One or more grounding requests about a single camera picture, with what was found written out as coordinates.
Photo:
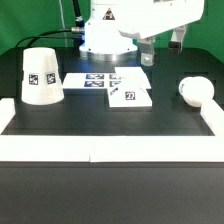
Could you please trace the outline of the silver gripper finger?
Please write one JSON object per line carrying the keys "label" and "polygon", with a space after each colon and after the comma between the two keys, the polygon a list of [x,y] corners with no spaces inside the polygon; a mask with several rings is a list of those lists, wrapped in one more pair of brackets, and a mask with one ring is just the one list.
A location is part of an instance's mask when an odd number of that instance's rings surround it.
{"label": "silver gripper finger", "polygon": [[152,66],[155,63],[154,38],[148,37],[137,41],[141,53],[141,64]]}
{"label": "silver gripper finger", "polygon": [[170,53],[179,54],[182,51],[182,46],[186,32],[187,32],[186,25],[173,29],[171,40],[168,43],[168,49]]}

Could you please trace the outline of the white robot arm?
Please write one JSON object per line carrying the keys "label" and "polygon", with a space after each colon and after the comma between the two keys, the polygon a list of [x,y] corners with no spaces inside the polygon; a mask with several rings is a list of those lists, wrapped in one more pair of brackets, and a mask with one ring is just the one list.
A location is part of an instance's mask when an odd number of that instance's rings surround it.
{"label": "white robot arm", "polygon": [[168,49],[182,51],[190,23],[201,19],[205,0],[91,0],[80,55],[118,61],[141,55],[141,64],[155,63],[157,35],[171,31]]}

